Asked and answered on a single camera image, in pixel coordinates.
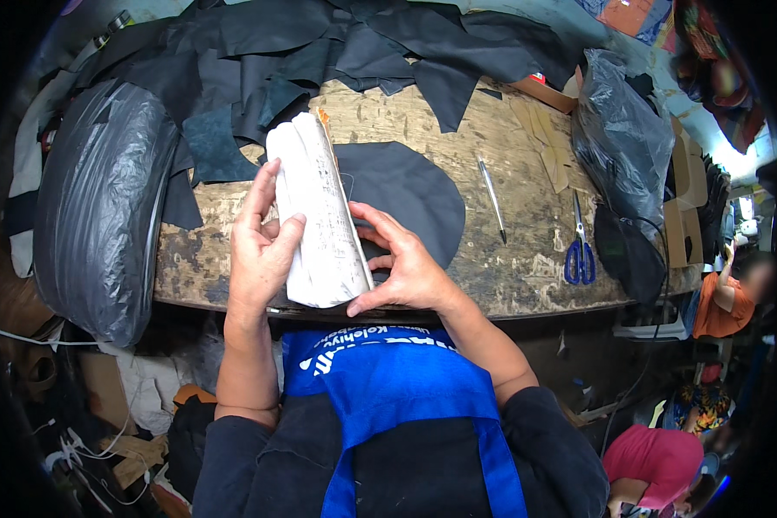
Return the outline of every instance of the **blue apron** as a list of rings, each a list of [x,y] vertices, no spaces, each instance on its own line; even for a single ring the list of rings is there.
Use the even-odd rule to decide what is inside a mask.
[[[444,330],[371,326],[285,333],[282,364],[286,395],[327,393],[342,423],[342,454],[322,516],[356,515],[355,446],[407,421],[455,417],[472,419],[492,515],[527,516],[490,375],[457,354]]]

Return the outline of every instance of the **blue scissors handle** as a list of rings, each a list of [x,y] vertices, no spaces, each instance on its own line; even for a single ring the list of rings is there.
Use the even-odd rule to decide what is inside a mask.
[[[567,249],[564,260],[564,280],[570,284],[592,284],[596,280],[596,259],[590,244],[584,243],[584,260],[581,257],[581,243],[574,240]]]

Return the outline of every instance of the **gray plastic bag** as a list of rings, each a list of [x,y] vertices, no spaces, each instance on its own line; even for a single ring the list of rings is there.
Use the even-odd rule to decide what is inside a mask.
[[[655,114],[625,82],[619,56],[602,49],[586,49],[584,55],[589,67],[572,112],[572,149],[611,210],[654,240],[656,230],[635,218],[663,225],[674,142],[670,118]],[[657,110],[667,117],[661,105]]]
[[[135,344],[150,319],[178,139],[155,95],[110,80],[72,101],[43,170],[34,237],[41,298],[119,347]]]

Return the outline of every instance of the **wooden table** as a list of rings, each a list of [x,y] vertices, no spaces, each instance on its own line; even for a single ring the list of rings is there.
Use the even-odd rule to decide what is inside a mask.
[[[432,110],[416,86],[386,97],[378,88],[358,94],[333,80],[322,86],[320,94],[311,100],[311,107],[320,106],[332,117],[333,143],[396,140],[422,153],[455,181],[466,203],[466,226],[447,271],[489,318],[580,312],[631,303],[598,259],[595,283],[584,286],[564,281],[564,258],[575,231],[572,189],[578,191],[587,240],[594,253],[596,190],[570,152],[570,187],[559,194],[553,192],[539,156],[543,144],[523,129],[509,108],[509,100],[517,96],[547,111],[553,127],[567,136],[570,117],[514,88],[480,86],[503,91],[504,99],[476,90],[457,133],[440,133]],[[242,152],[255,161],[262,148],[251,145]],[[499,237],[495,213],[478,172],[478,152],[483,154],[496,183],[507,226],[507,247]],[[194,192],[204,227],[185,231],[161,225],[155,300],[225,310],[230,231],[250,184],[199,184]],[[670,292],[699,289],[700,274],[699,267],[673,269]],[[273,300],[270,311],[283,316],[344,318],[340,308],[320,311],[291,303],[284,289]],[[372,316],[380,319],[391,313],[389,309]]]

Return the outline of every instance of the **orange shirt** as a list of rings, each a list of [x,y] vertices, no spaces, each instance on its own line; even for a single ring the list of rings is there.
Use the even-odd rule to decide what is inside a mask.
[[[754,314],[752,302],[740,287],[740,282],[728,277],[728,286],[734,288],[734,306],[731,312],[722,309],[714,302],[714,288],[719,280],[719,274],[713,273],[705,277],[699,292],[697,318],[694,321],[694,338],[710,335],[716,338],[733,335],[746,326]]]

